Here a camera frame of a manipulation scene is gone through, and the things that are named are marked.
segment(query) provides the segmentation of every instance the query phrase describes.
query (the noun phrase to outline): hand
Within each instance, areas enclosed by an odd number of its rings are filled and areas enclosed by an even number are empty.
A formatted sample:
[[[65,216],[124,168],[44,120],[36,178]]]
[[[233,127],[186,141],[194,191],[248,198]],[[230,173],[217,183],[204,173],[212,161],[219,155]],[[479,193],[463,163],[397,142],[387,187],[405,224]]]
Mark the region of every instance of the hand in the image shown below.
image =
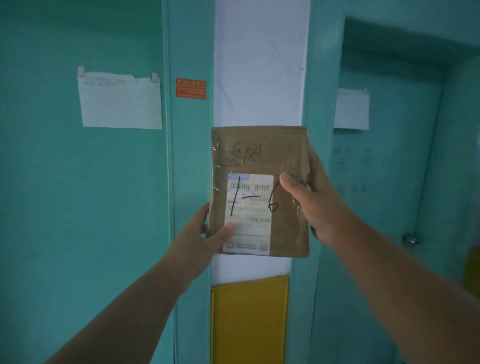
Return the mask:
[[[280,175],[280,183],[287,192],[290,192],[300,202],[302,211],[310,223],[315,237],[327,245],[335,244],[355,217],[329,181],[312,146],[310,146],[310,175],[308,181],[312,190],[308,190],[285,172]]]
[[[215,235],[202,239],[200,235],[205,233],[208,210],[209,204],[206,204],[196,212],[162,258],[173,265],[183,292],[208,267],[213,255],[235,233],[235,224],[228,222]]]

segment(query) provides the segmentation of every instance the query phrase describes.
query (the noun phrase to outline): person's right arm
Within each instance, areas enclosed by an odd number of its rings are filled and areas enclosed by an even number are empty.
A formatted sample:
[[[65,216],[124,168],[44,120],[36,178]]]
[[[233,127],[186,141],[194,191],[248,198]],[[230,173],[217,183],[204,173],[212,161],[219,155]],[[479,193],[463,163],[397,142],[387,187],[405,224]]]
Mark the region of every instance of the person's right arm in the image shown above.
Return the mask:
[[[286,173],[316,238],[333,248],[411,364],[479,363],[480,303],[356,217],[311,150],[312,190]]]

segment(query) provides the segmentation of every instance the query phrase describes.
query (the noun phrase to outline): red sticker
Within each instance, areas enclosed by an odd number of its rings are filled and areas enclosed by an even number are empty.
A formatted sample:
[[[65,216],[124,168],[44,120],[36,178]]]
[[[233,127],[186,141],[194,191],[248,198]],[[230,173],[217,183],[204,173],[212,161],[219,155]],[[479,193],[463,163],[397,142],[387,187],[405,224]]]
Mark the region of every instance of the red sticker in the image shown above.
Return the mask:
[[[207,81],[177,78],[177,97],[207,100]]]

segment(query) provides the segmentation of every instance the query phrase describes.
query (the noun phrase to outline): person's left hand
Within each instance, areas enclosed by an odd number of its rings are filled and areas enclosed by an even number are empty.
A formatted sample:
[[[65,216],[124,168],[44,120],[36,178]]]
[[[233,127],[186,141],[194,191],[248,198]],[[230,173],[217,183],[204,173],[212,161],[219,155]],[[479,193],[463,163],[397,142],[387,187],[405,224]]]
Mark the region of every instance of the person's left hand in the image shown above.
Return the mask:
[[[235,233],[235,224],[228,222],[215,235],[202,239],[200,235],[205,233],[208,210],[209,204],[206,204],[197,211],[162,258],[173,264],[183,291],[208,267],[213,255]]]

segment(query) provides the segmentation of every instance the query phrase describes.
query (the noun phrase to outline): forearm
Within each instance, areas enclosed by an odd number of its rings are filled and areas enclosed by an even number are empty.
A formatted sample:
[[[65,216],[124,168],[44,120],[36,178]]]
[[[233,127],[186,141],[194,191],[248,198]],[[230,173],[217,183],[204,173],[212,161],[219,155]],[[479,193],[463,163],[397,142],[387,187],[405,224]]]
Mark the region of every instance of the forearm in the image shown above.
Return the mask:
[[[474,298],[359,219],[333,248],[410,363],[477,361],[480,308]]]
[[[178,275],[160,260],[46,363],[149,363],[183,292]]]

